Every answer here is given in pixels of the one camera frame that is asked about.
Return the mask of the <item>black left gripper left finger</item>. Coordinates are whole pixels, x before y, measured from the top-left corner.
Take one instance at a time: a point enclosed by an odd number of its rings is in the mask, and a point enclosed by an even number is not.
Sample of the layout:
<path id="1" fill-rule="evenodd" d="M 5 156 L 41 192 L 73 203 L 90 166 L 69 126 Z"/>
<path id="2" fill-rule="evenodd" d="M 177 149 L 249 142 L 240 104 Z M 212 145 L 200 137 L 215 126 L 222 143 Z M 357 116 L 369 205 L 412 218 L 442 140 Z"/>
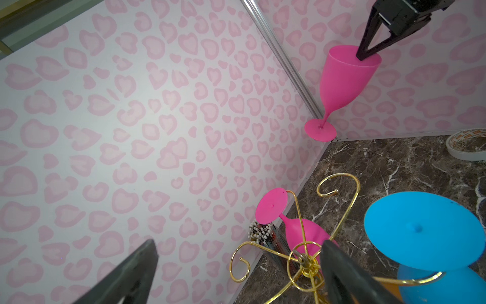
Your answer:
<path id="1" fill-rule="evenodd" d="M 76 303 L 147 303 L 158 260 L 155 242 L 145 241 Z"/>

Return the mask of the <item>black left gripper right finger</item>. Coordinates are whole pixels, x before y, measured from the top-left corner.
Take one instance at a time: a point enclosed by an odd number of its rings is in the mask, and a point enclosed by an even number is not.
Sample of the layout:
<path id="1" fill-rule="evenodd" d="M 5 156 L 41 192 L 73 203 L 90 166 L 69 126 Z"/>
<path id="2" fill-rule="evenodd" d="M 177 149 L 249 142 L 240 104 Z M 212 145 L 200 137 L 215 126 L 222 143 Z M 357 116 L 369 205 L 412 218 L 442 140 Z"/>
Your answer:
<path id="1" fill-rule="evenodd" d="M 320 265 L 330 303 L 401 303 L 332 241 L 323 242 Z"/>

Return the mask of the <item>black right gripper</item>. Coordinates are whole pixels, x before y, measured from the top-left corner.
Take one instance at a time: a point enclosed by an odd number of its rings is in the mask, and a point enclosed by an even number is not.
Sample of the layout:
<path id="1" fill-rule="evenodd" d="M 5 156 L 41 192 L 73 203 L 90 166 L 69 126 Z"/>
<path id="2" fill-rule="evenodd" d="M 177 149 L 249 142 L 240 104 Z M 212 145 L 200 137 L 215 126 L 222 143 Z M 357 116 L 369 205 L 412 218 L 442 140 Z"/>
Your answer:
<path id="1" fill-rule="evenodd" d="M 356 53 L 363 61 L 420 30 L 431 20 L 433 12 L 446 10 L 455 0 L 383 0 L 376 1 Z M 390 36 L 370 48 L 370 44 L 385 25 Z"/>

